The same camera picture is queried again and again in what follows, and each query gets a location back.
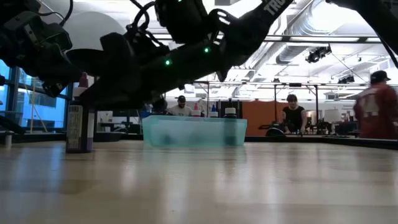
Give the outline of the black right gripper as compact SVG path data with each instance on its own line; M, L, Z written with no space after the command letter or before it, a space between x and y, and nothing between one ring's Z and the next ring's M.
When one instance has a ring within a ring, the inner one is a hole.
M157 57L141 67L142 90L129 92L118 86L93 85L85 90L79 100L84 106L96 110L136 110L145 104L154 104L164 97L160 93L192 83L211 73L224 81L230 66L220 52L220 46L205 40L183 45L168 54Z

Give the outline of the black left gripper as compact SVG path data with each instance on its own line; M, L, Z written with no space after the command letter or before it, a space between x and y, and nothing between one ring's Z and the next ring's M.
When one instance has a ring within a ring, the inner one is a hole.
M69 83L79 80L83 75L83 71L69 61L62 52L45 51L36 58L24 58L18 61L17 66L26 74L38 77L48 96L58 96Z

